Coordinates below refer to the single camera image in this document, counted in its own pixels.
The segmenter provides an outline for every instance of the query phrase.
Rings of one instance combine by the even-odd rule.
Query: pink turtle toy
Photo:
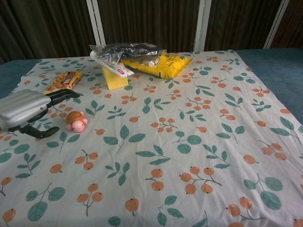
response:
[[[88,120],[84,118],[83,111],[72,111],[70,112],[65,121],[67,122],[66,128],[68,130],[73,130],[74,132],[82,132],[85,129],[85,124],[88,123]]]

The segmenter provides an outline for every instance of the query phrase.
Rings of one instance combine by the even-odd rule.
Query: curtain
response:
[[[303,48],[303,1],[290,0],[271,48]]]
[[[147,42],[193,51],[199,0],[98,0],[107,44]]]
[[[0,0],[0,64],[89,55],[95,44],[85,0]]]
[[[212,0],[205,51],[263,48],[281,0]]]

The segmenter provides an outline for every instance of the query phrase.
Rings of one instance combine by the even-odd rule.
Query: yellow sponge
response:
[[[102,70],[109,90],[116,89],[119,87],[125,87],[128,85],[127,77],[122,78],[109,71],[105,67],[102,67]]]

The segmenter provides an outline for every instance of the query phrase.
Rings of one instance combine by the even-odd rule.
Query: turtle shell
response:
[[[83,120],[84,116],[79,112],[79,111],[71,111],[67,116],[66,116],[66,122],[68,124],[72,124],[76,120]]]

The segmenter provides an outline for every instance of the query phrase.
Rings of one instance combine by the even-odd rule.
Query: tablecloth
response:
[[[13,91],[43,92],[64,70],[80,98],[0,135],[7,226],[295,226],[303,224],[303,126],[234,51],[185,53],[176,78],[136,72],[109,91],[89,57],[44,59]],[[64,117],[84,111],[82,133]]]

